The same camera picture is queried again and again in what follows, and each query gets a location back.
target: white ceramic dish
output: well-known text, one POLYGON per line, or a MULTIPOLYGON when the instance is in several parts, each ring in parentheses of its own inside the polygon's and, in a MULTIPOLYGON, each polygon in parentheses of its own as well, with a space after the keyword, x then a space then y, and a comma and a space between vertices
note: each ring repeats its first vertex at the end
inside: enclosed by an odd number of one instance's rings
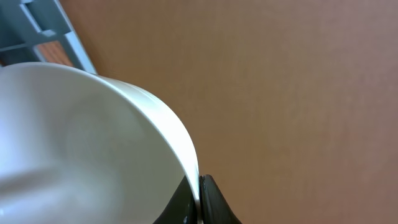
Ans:
POLYGON ((0 68, 0 223, 152 223, 198 162, 136 86, 51 63, 0 68))

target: table surface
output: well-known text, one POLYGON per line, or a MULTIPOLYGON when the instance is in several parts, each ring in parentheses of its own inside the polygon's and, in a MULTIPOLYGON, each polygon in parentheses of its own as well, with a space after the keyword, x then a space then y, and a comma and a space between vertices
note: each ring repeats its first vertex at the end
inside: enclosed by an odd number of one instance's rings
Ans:
POLYGON ((398 1, 61 0, 166 102, 243 223, 398 222, 398 1))

